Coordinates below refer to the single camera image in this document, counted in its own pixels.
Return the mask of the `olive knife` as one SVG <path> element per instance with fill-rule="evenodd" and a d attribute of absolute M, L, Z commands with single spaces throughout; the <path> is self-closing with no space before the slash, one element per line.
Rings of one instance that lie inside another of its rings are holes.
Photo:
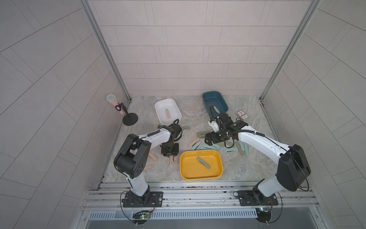
<path fill-rule="evenodd" d="M 197 157 L 197 161 L 199 161 L 202 165 L 204 165 L 207 169 L 210 169 L 211 166 L 202 158 L 200 158 L 199 156 Z"/>

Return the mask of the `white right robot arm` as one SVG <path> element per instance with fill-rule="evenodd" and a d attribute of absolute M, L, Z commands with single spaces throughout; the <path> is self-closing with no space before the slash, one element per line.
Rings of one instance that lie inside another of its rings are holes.
<path fill-rule="evenodd" d="M 249 195 L 258 203 L 285 189 L 298 190 L 311 174 L 304 150 L 296 144 L 289 146 L 275 141 L 239 118 L 233 121 L 226 113 L 211 114 L 208 124 L 213 132 L 206 134 L 206 144 L 218 144 L 229 139 L 241 141 L 256 148 L 276 163 L 276 174 L 258 182 L 253 188 L 253 194 Z"/>

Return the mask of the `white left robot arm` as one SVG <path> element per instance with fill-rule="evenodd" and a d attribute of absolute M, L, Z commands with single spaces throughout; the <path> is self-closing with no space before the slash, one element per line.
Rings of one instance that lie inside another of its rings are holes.
<path fill-rule="evenodd" d="M 160 146 L 163 156 L 176 156 L 179 153 L 178 140 L 182 137 L 182 128 L 177 123 L 158 126 L 154 132 L 145 135 L 129 134 L 118 151 L 113 164 L 117 171 L 126 176 L 131 191 L 138 197 L 144 196 L 149 189 L 143 170 L 150 150 Z"/>

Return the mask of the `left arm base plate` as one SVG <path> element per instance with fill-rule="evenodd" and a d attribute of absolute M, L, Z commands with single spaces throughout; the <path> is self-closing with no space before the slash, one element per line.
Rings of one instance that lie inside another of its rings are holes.
<path fill-rule="evenodd" d="M 163 192 L 148 192 L 143 196 L 137 196 L 132 191 L 128 191 L 122 198 L 124 208 L 143 208 L 143 207 L 161 207 L 163 201 Z"/>

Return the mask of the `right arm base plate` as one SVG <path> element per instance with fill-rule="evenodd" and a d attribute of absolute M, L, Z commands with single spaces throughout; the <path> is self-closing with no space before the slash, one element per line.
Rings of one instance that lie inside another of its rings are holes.
<path fill-rule="evenodd" d="M 277 206 L 278 200 L 275 194 L 265 197 L 260 192 L 252 190 L 234 191 L 233 196 L 239 199 L 241 206 Z"/>

